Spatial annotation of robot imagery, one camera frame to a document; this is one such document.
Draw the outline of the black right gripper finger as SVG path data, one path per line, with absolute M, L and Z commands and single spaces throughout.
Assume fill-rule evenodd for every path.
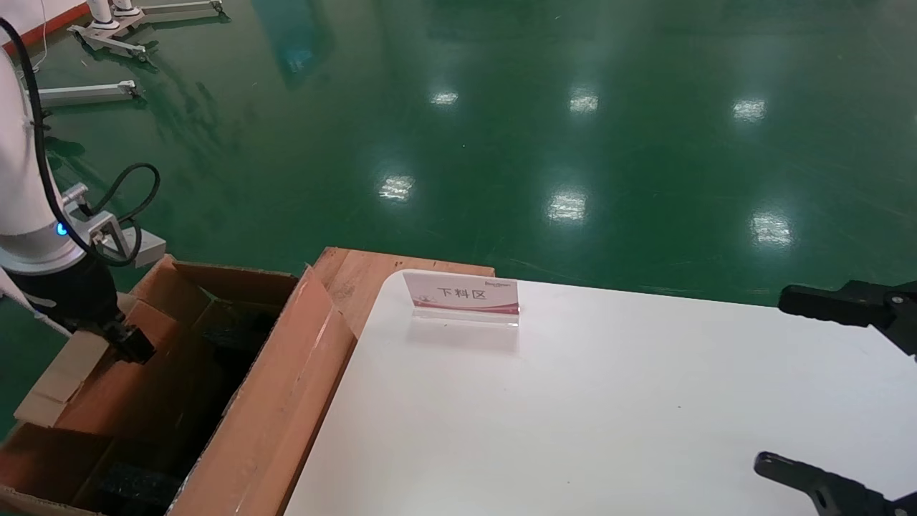
M 777 484 L 805 493 L 819 515 L 915 515 L 916 493 L 889 500 L 851 478 L 761 451 L 754 472 Z
M 904 355 L 916 355 L 915 281 L 901 285 L 849 281 L 834 291 L 787 285 L 779 296 L 779 310 L 840 325 L 872 326 Z

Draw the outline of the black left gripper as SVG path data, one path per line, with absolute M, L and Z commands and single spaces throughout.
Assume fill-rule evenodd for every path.
M 142 330 L 120 322 L 117 288 L 109 268 L 91 254 L 54 273 L 11 272 L 27 303 L 69 331 L 101 335 L 126 363 L 145 365 L 156 349 Z

